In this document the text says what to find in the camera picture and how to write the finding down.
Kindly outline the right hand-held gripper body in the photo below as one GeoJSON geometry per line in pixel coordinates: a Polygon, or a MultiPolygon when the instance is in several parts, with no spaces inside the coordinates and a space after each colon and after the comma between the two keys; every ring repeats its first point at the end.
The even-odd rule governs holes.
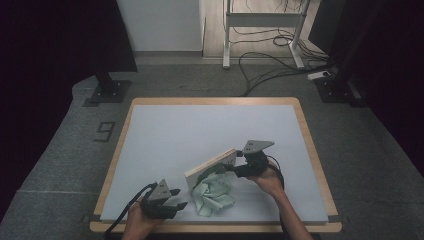
{"type": "Polygon", "coordinates": [[[259,176],[264,172],[268,168],[268,158],[263,150],[273,144],[273,141],[248,140],[245,147],[240,150],[246,164],[235,166],[239,177],[259,176]]]}

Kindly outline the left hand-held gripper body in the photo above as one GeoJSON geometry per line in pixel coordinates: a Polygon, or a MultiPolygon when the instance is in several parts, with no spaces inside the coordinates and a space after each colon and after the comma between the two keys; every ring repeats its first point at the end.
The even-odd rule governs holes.
{"type": "Polygon", "coordinates": [[[170,189],[165,179],[154,183],[141,201],[143,213],[150,219],[173,219],[176,215],[175,206],[168,206],[165,202],[171,198],[170,189]]]}

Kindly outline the white picture book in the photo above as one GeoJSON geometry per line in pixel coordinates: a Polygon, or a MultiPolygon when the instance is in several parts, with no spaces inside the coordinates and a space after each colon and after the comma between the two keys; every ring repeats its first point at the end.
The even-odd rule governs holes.
{"type": "Polygon", "coordinates": [[[227,151],[207,160],[185,172],[185,179],[187,187],[192,190],[198,185],[203,179],[207,178],[212,173],[224,173],[224,164],[233,165],[236,161],[237,150],[234,148],[228,149],[227,151]]]}

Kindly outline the light green cloth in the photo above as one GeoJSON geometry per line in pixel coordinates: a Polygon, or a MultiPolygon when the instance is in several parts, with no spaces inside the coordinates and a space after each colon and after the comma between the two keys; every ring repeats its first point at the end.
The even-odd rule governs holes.
{"type": "Polygon", "coordinates": [[[210,174],[192,190],[196,212],[201,217],[211,217],[221,209],[233,206],[235,200],[230,196],[231,186],[224,174],[210,174]]]}

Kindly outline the person's left hand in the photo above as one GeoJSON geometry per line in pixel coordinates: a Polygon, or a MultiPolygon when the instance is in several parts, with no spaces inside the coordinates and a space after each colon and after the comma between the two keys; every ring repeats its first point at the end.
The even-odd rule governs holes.
{"type": "Polygon", "coordinates": [[[122,236],[138,236],[144,239],[163,219],[150,219],[142,211],[141,201],[138,200],[130,207],[127,216],[126,226],[122,236]]]}

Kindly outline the person's right hand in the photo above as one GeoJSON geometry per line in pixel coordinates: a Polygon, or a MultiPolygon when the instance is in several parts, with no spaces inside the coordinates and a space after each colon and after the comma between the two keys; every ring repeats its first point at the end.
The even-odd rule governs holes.
{"type": "Polygon", "coordinates": [[[261,190],[272,197],[281,195],[284,190],[278,174],[271,168],[267,168],[259,176],[250,176],[248,180],[256,183],[261,190]]]}

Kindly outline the wooden table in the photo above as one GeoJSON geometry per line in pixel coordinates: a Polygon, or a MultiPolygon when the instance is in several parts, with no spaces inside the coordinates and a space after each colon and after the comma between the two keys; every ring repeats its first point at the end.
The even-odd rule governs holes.
{"type": "MultiPolygon", "coordinates": [[[[124,145],[124,140],[129,129],[132,111],[140,105],[290,105],[294,108],[299,120],[301,132],[306,143],[322,199],[325,204],[327,215],[339,215],[329,190],[325,174],[317,155],[305,116],[298,99],[294,97],[271,97],[271,98],[136,98],[132,101],[127,114],[121,136],[110,164],[100,197],[93,215],[100,215],[103,211],[105,200],[111,188],[117,162],[124,145]]],[[[178,222],[172,219],[157,227],[159,233],[212,233],[212,232],[277,232],[280,229],[278,211],[272,198],[262,192],[254,183],[234,174],[228,174],[231,185],[231,196],[235,204],[227,209],[215,213],[212,217],[203,217],[203,222],[178,222]]],[[[115,221],[90,222],[90,228],[94,232],[101,233],[108,227],[114,227],[115,231],[122,231],[121,225],[115,221]]],[[[312,233],[333,233],[342,228],[342,223],[329,223],[327,220],[320,224],[306,223],[307,229],[312,233]]]]}

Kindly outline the white power strip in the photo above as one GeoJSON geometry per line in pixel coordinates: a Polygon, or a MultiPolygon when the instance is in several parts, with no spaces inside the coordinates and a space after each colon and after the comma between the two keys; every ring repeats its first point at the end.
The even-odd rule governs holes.
{"type": "Polygon", "coordinates": [[[331,73],[329,71],[320,71],[320,72],[308,74],[307,79],[312,81],[312,80],[316,80],[316,79],[325,78],[325,77],[328,77],[330,75],[331,75],[331,73]]]}

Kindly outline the black stand with long base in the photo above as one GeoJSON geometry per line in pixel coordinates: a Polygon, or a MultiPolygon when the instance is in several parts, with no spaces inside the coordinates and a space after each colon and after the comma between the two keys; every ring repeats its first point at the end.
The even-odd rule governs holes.
{"type": "Polygon", "coordinates": [[[333,73],[315,80],[324,103],[352,103],[349,80],[363,38],[362,0],[321,0],[309,39],[330,57],[333,73]]]}

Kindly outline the black stand with square base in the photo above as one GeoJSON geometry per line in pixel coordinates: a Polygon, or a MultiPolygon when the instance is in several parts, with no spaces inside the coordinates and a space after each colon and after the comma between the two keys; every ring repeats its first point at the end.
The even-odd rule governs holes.
{"type": "Polygon", "coordinates": [[[129,80],[113,80],[108,72],[97,72],[98,82],[93,94],[87,98],[84,107],[97,107],[101,103],[122,103],[131,85],[129,80]]]}

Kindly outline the narrow black curtain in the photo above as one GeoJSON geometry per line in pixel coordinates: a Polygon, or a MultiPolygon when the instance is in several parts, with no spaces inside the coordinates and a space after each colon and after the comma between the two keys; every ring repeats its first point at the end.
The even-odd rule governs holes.
{"type": "Polygon", "coordinates": [[[424,0],[362,0],[351,105],[368,105],[424,176],[424,0]]]}

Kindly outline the wide black curtain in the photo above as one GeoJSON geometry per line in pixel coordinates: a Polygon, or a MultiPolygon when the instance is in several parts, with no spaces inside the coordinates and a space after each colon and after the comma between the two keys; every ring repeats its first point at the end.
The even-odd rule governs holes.
{"type": "Polygon", "coordinates": [[[0,221],[96,72],[132,72],[118,0],[0,0],[0,221]]]}

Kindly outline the white desk frame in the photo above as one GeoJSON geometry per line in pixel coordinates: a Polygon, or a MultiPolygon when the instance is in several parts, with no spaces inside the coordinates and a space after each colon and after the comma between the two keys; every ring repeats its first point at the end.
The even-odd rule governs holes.
{"type": "Polygon", "coordinates": [[[304,69],[299,40],[307,17],[311,0],[304,0],[298,13],[233,13],[231,10],[232,0],[225,0],[224,9],[224,48],[223,68],[230,68],[230,29],[232,27],[277,27],[293,28],[295,30],[293,40],[289,42],[288,48],[298,69],[304,69]]]}

